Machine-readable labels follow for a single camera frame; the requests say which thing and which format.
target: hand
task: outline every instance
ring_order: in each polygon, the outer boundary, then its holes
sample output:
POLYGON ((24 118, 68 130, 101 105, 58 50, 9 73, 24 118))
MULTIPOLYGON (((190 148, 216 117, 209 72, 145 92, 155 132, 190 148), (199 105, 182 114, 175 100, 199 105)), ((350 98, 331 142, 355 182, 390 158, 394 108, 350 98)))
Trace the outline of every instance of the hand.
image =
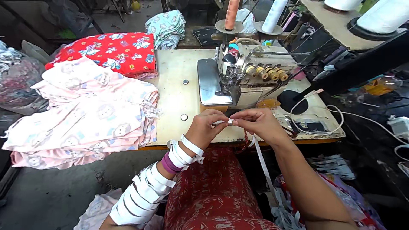
POLYGON ((206 109, 193 118, 192 125, 190 125, 185 137, 197 147, 205 150, 210 142, 229 125, 228 123, 220 123, 213 128, 211 124, 220 120, 227 122, 229 118, 218 110, 206 109))
POLYGON ((242 127, 250 134, 257 134, 268 144, 286 143, 290 139, 268 108, 251 108, 230 116, 233 125, 242 127))

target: pink cartoon print fabric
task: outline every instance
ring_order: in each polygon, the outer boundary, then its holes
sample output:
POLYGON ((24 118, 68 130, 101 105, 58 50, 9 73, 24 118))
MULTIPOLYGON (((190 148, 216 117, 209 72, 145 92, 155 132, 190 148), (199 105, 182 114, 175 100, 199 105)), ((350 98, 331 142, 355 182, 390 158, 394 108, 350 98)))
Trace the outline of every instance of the pink cartoon print fabric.
POLYGON ((97 65, 108 67, 126 77, 157 76, 153 35, 141 32, 98 34, 81 38, 65 46, 55 59, 45 65, 51 69, 55 63, 72 61, 83 56, 97 65))
POLYGON ((156 141, 157 88, 82 57, 55 63, 31 88, 49 108, 8 130, 13 167, 65 169, 156 141))

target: orange thread spool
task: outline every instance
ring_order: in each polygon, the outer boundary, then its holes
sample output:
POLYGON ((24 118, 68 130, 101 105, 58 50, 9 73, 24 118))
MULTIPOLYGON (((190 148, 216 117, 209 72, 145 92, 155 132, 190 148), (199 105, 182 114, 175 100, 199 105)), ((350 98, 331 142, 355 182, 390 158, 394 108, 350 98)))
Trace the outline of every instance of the orange thread spool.
POLYGON ((227 8, 225 30, 232 31, 234 29, 234 23, 236 21, 238 5, 240 0, 230 0, 229 7, 227 8))

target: white fabric strip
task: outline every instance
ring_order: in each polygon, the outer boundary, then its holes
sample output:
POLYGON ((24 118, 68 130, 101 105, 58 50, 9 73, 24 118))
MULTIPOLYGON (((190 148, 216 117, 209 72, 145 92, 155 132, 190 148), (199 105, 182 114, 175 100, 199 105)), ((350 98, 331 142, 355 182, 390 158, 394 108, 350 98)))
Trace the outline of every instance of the white fabric strip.
POLYGON ((112 220, 117 225, 125 225, 130 223, 146 223, 152 216, 139 217, 128 210, 127 205, 124 203, 124 196, 119 198, 119 201, 112 207, 111 213, 109 214, 112 220))
POLYGON ((189 165, 191 163, 193 163, 193 158, 190 157, 188 154, 186 154, 182 148, 179 146, 179 143, 176 142, 176 145, 173 146, 174 150, 176 150, 176 154, 182 159, 184 160, 186 163, 188 163, 189 165))
POLYGON ((155 202, 153 204, 149 203, 148 201, 146 201, 143 197, 141 197, 141 195, 139 195, 138 191, 135 190, 135 188, 133 187, 133 184, 131 184, 124 192, 124 194, 129 193, 132 197, 132 199, 135 201, 135 203, 137 203, 141 208, 145 209, 145 210, 152 210, 152 209, 156 209, 156 207, 159 206, 159 202, 155 202))
POLYGON ((164 176, 162 176, 162 174, 159 173, 159 171, 158 171, 157 168, 156 168, 156 164, 157 164, 158 162, 156 162, 156 163, 154 163, 154 164, 152 165, 151 171, 152 171, 153 177, 154 177, 159 183, 161 183, 161 184, 163 184, 163 185, 166 185, 166 186, 168 186, 168 187, 173 188, 173 187, 175 186, 176 182, 166 179, 164 176))
POLYGON ((184 134, 180 137, 181 142, 186 146, 186 148, 190 149, 192 152, 196 153, 199 156, 203 156, 203 150, 196 145, 194 145, 192 142, 190 142, 184 134))
POLYGON ((152 167, 148 167, 145 170, 145 174, 146 174, 146 179, 152 185, 152 188, 156 191, 156 193, 161 193, 160 195, 164 195, 164 194, 169 193, 169 187, 167 187, 166 185, 163 185, 163 184, 159 183, 159 181, 155 180, 155 178, 152 175, 151 168, 152 167))
POLYGON ((172 145, 171 149, 169 150, 169 159, 176 167, 183 168, 189 164, 180 158, 180 156, 176 153, 176 146, 178 146, 177 142, 176 145, 172 145))
POLYGON ((260 145, 258 144, 258 141, 257 141, 255 135, 253 135, 253 141, 252 141, 252 143, 253 143, 253 142, 256 144, 256 150, 257 150, 258 159, 260 160, 261 167, 263 168, 263 172, 264 172, 265 178, 267 179, 268 187, 270 188, 270 191, 273 193, 273 191, 274 191, 273 182, 271 181, 270 174, 268 173, 267 165, 266 165, 265 162, 264 162, 263 155, 261 154, 260 145))
POLYGON ((149 203, 156 203, 165 197, 158 195, 155 190, 148 186, 145 180, 141 181, 138 176, 135 176, 132 180, 135 182, 139 195, 149 203))

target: red patterned clothing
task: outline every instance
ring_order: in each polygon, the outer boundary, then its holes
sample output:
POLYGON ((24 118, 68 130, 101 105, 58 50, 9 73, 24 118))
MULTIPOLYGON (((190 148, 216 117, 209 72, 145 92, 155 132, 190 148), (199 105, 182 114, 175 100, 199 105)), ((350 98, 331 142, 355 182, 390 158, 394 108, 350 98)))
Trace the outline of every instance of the red patterned clothing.
POLYGON ((206 149, 203 164, 176 175, 165 230, 280 230, 262 219, 256 198, 232 148, 206 149))
POLYGON ((56 62, 86 56, 97 65, 135 78, 142 73, 156 72, 153 43, 153 34, 140 32, 88 36, 62 48, 45 69, 51 69, 56 62))

